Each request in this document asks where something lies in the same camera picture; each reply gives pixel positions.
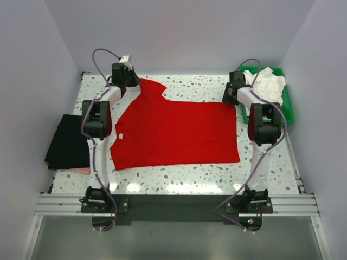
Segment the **red t-shirt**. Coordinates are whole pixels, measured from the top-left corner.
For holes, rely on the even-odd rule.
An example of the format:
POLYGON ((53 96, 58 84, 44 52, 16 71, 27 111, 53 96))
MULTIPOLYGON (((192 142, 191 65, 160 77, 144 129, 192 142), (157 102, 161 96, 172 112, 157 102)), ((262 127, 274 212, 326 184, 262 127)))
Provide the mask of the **red t-shirt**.
POLYGON ((115 125, 110 148, 116 170, 240 162, 234 105, 171 101, 166 86, 141 79, 140 94, 115 125))

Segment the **black folded t-shirt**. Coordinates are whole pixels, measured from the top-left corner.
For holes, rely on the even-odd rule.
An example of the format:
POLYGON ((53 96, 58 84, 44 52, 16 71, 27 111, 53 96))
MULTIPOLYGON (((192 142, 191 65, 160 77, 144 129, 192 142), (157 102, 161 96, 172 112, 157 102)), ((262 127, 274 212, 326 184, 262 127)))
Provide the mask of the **black folded t-shirt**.
POLYGON ((87 138, 81 134, 81 116, 62 116, 44 161, 50 170, 90 167, 87 138))

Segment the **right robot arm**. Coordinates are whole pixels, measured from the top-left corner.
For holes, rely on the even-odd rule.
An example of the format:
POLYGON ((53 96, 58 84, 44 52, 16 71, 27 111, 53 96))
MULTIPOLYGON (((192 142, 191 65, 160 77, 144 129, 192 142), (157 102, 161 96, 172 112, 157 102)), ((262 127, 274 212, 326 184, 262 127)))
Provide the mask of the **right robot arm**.
POLYGON ((271 103, 255 94, 246 83, 242 71, 231 71, 223 101, 242 104, 249 110, 248 138, 252 143, 252 163, 246 182, 217 208, 234 209, 237 213, 273 213, 268 195, 268 172, 271 150, 284 138, 284 119, 278 103, 271 103))

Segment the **pink folded t-shirt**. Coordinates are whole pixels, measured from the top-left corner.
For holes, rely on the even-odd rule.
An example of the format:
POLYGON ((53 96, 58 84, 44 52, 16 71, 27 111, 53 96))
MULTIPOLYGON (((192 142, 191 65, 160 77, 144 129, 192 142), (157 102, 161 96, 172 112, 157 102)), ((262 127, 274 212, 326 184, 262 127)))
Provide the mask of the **pink folded t-shirt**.
POLYGON ((86 168, 75 168, 73 169, 74 172, 77 172, 79 174, 83 174, 83 175, 90 175, 90 168, 86 167, 86 168))

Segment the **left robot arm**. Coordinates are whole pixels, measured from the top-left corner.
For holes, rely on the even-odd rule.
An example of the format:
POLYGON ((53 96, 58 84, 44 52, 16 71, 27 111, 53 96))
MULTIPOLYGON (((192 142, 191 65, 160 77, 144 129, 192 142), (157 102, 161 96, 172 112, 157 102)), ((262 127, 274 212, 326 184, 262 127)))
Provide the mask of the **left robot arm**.
POLYGON ((81 134, 87 138, 90 163, 90 181, 83 207, 96 208, 99 212, 116 211, 108 187, 107 144, 112 133, 111 107, 126 93, 126 88, 135 87, 140 78, 134 71, 129 57, 111 65, 111 78, 106 80, 105 89, 92 100, 82 103, 81 134))

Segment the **green plastic bin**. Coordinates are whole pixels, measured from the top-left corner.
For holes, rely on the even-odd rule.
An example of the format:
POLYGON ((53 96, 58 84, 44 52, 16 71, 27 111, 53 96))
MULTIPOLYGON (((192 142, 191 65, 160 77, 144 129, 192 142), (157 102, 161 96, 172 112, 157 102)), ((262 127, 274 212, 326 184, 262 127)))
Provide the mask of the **green plastic bin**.
MULTIPOLYGON (((270 67, 270 68, 273 69, 273 73, 276 76, 283 76, 284 77, 284 72, 281 68, 278 68, 278 67, 270 67)), ((246 78, 246 83, 251 84, 253 82, 253 79, 255 78, 257 72, 258 72, 258 69, 259 69, 258 66, 241 66, 239 70, 243 72, 243 74, 246 78)), ((281 106, 281 110, 282 110, 282 112, 286 118, 286 122, 289 125, 293 124, 294 123, 294 112, 292 109, 290 94, 289 94, 287 85, 284 87, 284 90, 282 92, 282 98, 283 98, 283 104, 281 106)), ((249 110, 244 105, 242 105, 242 114, 243 114, 243 122, 245 124, 247 124, 249 121, 249 110)))

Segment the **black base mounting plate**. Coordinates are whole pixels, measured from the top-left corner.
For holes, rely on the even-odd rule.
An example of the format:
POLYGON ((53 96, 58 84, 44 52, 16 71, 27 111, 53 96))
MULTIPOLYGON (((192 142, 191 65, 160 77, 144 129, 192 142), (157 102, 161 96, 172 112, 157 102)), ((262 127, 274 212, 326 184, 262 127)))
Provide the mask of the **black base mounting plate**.
POLYGON ((246 203, 242 195, 113 195, 100 191, 80 200, 81 212, 92 214, 95 228, 126 226, 134 222, 223 222, 257 231, 262 218, 274 212, 272 201, 246 203))

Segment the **aluminium frame rail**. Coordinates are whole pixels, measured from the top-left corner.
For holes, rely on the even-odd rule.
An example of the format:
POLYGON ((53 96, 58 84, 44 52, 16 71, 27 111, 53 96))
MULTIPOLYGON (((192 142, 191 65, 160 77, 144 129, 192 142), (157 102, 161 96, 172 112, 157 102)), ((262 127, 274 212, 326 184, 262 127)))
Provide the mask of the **aluminium frame rail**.
MULTIPOLYGON (((192 164, 142 167, 116 171, 110 167, 110 190, 116 197, 118 212, 134 208, 136 198, 180 199, 183 203, 197 199, 206 205, 208 199, 221 203, 242 193, 242 184, 250 175, 252 146, 246 132, 237 132, 241 161, 237 164, 192 164)), ((70 170, 56 172, 49 194, 41 194, 35 214, 42 216, 105 216, 105 208, 86 209, 81 199, 89 178, 70 170)), ((315 216, 316 199, 307 195, 295 164, 289 138, 272 150, 268 171, 268 190, 273 211, 283 216, 315 216)))

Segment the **white t-shirt in bin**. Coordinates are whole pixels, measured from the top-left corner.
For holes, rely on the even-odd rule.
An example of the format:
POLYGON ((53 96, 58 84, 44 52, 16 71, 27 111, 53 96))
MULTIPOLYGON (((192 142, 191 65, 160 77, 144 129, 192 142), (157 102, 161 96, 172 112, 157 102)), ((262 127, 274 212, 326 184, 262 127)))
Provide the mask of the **white t-shirt in bin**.
POLYGON ((253 84, 253 91, 262 99, 271 103, 283 104, 282 92, 286 86, 283 76, 276 76, 273 69, 266 67, 261 70, 253 84))

